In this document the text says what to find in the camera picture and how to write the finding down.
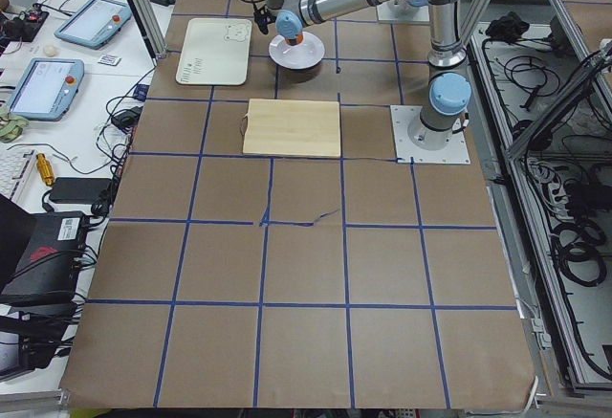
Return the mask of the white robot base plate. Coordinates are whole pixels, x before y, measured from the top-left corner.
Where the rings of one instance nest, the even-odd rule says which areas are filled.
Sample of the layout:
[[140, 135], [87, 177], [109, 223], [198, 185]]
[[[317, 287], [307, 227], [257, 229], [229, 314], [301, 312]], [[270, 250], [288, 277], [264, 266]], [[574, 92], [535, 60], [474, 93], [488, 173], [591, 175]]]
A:
[[469, 165], [470, 154], [459, 117], [447, 131], [432, 131], [421, 122], [421, 106], [391, 105], [396, 160], [415, 165]]

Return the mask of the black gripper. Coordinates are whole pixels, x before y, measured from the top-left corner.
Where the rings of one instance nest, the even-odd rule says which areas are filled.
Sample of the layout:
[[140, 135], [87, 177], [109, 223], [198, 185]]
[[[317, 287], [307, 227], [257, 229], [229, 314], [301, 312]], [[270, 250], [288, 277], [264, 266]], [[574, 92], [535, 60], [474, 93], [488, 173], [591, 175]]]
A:
[[270, 26], [273, 23], [273, 15], [265, 5], [261, 7], [258, 7], [257, 5], [253, 6], [253, 19], [258, 30], [262, 34], [268, 35], [270, 33]]

